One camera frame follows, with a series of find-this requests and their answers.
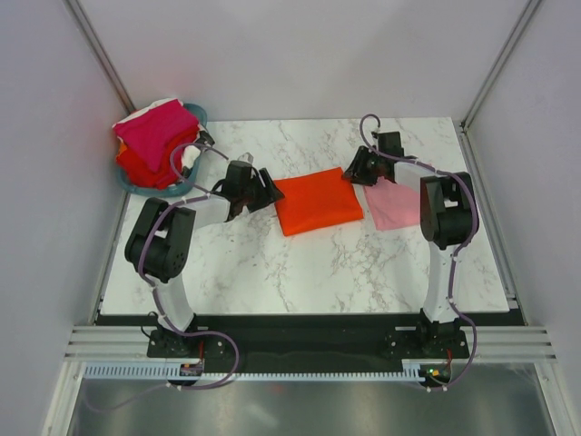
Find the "pink t shirt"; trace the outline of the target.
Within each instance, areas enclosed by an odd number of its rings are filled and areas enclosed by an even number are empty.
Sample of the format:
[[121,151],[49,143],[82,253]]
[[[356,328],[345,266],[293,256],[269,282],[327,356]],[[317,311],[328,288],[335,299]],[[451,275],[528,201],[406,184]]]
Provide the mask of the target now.
[[378,179],[363,192],[378,231],[393,231],[420,223],[420,196],[405,185]]

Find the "orange t shirt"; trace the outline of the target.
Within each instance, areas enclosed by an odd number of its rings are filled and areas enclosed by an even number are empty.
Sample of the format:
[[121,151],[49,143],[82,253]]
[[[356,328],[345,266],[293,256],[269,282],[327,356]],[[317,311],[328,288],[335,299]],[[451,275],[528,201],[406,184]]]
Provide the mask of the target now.
[[282,234],[293,236],[362,220],[364,212],[340,167],[276,180],[284,198],[275,203]]

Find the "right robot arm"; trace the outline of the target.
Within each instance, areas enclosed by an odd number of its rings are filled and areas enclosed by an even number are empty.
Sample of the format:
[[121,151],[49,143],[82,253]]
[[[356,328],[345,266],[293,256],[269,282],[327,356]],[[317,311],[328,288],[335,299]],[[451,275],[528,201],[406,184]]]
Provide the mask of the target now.
[[435,169],[407,155],[399,132],[371,133],[342,178],[373,186],[380,178],[419,194],[419,225],[429,247],[428,290],[413,332],[404,332],[406,352],[423,358],[467,358],[466,317],[455,304],[460,255],[478,232],[478,208],[469,173]]

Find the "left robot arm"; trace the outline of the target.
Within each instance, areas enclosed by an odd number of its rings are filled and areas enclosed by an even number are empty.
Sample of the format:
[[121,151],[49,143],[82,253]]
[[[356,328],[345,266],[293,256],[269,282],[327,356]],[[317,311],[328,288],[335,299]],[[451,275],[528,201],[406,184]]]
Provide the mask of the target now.
[[232,221],[243,211],[254,213],[285,198],[269,172],[251,163],[232,161],[225,176],[199,197],[168,203],[148,199],[124,248],[125,260],[152,290],[157,322],[149,338],[150,358],[189,358],[207,336],[188,302],[182,272],[193,233]]

